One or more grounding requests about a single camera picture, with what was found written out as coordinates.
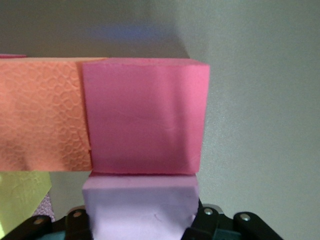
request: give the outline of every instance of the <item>gray background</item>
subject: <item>gray background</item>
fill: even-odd
[[[131,44],[90,31],[119,23],[161,34]],[[210,64],[201,200],[254,212],[286,240],[320,239],[320,1],[0,1],[0,32],[3,53]],[[51,173],[58,218],[83,204],[87,177]]]

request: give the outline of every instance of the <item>pink foam block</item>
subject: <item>pink foam block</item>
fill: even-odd
[[[199,170],[210,67],[192,59],[108,58],[83,64],[93,171]]]
[[[180,240],[198,209],[195,175],[91,175],[82,191],[95,240]]]
[[[22,54],[2,54],[0,53],[0,59],[20,59],[20,58],[26,58],[27,55]]]

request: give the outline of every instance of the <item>black plastic part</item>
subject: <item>black plastic part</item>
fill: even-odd
[[[54,221],[52,223],[52,232],[57,233],[57,232],[62,232],[66,230],[66,217],[64,216],[58,221]]]
[[[92,240],[89,216],[84,209],[70,212],[65,219],[65,240]]]
[[[234,220],[224,214],[220,214],[218,219],[218,228],[227,231],[233,230],[235,229]]]
[[[242,214],[247,214],[250,220],[243,220]],[[259,216],[252,212],[239,212],[233,217],[234,227],[248,240],[283,240]]]
[[[198,202],[198,211],[199,211],[199,209],[201,209],[201,208],[203,208],[204,206],[202,205],[202,202],[201,202],[201,200],[200,200],[200,198],[199,198],[199,202]]]
[[[181,240],[212,240],[218,226],[219,213],[210,207],[201,207]]]
[[[212,240],[242,240],[241,234],[237,231],[217,229]]]
[[[52,232],[49,216],[32,216],[9,232],[2,240],[34,240]]]

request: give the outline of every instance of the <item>teal part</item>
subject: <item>teal part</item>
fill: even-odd
[[[217,229],[212,240],[241,240],[241,234],[237,231]]]
[[[57,232],[43,235],[42,237],[39,237],[36,240],[65,240],[65,236],[66,236],[65,231],[57,231]]]

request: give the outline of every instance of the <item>textured foam surface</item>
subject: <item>textured foam surface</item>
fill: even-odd
[[[91,169],[82,62],[0,60],[0,171]]]
[[[192,59],[108,58],[83,64],[95,172],[199,170],[209,65]]]
[[[95,240],[180,240],[198,209],[195,175],[92,174],[82,190]]]
[[[52,209],[49,193],[45,195],[44,199],[40,202],[39,206],[37,207],[35,212],[32,214],[32,216],[37,216],[37,215],[47,215],[51,218],[52,222],[56,220],[55,213]]]

